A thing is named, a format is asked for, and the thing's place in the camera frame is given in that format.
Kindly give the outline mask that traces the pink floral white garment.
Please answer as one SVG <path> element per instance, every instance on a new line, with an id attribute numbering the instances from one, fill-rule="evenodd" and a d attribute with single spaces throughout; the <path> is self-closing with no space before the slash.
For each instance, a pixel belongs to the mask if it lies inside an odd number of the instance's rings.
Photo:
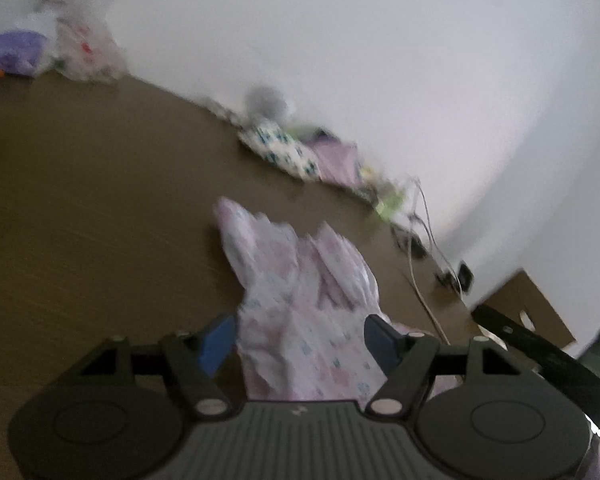
<path id="1" fill-rule="evenodd" d="M 381 308 L 358 248 L 328 224 L 300 236 L 226 197 L 214 214 L 245 289 L 237 353 L 248 398 L 370 402 L 386 376 L 366 348 L 364 323 Z"/>

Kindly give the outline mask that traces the clear plastic bag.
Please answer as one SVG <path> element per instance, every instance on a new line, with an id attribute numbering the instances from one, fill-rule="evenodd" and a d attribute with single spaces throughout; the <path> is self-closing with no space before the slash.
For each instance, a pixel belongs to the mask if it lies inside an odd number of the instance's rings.
<path id="1" fill-rule="evenodd" d="M 121 49 L 106 24 L 84 14 L 56 21 L 55 68 L 74 81 L 112 84 L 128 72 Z"/>

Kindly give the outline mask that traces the purple plastic bag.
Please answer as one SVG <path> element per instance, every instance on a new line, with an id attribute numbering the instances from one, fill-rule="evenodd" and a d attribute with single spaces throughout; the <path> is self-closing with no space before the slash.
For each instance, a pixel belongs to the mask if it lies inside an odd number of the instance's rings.
<path id="1" fill-rule="evenodd" d="M 33 30 L 14 29 L 0 34 L 0 70 L 34 77 L 39 71 L 48 39 Z"/>

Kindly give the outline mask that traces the folded lilac cloth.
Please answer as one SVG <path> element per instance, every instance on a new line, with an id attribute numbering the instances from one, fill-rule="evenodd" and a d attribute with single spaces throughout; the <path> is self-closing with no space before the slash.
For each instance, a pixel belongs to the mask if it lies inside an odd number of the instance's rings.
<path id="1" fill-rule="evenodd" d="M 340 188 L 361 185 L 360 156 L 355 144 L 339 140 L 321 140 L 309 144 L 315 154 L 321 180 Z"/>

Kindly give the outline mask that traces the green translucent box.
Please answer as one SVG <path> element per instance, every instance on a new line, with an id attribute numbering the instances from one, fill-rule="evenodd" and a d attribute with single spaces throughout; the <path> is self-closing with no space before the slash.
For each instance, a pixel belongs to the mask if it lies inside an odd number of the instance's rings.
<path id="1" fill-rule="evenodd" d="M 391 221 L 403 210 L 407 192 L 404 185 L 390 186 L 377 196 L 374 211 L 384 221 Z"/>

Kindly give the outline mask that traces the brown wooden chair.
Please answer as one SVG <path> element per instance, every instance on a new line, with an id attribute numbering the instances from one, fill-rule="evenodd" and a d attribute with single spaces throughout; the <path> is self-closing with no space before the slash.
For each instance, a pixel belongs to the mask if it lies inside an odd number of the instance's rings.
<path id="1" fill-rule="evenodd" d="M 570 329 L 524 270 L 518 270 L 480 304 L 565 349 L 576 341 Z"/>

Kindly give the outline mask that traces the white round speaker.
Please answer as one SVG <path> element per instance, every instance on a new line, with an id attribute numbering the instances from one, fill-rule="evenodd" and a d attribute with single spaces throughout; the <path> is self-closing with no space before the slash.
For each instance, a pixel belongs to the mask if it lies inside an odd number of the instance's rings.
<path id="1" fill-rule="evenodd" d="M 269 86 L 254 86 L 246 94 L 245 109 L 250 118 L 283 124 L 294 114 L 294 104 L 284 92 Z"/>

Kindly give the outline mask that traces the teal flower white pouch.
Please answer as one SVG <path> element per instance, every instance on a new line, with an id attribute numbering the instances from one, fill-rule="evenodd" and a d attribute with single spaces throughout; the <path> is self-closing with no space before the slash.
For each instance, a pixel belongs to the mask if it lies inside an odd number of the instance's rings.
<path id="1" fill-rule="evenodd" d="M 276 122 L 262 120 L 238 132 L 238 139 L 254 154 L 291 177 L 302 181 L 321 179 L 312 148 L 298 141 Z"/>

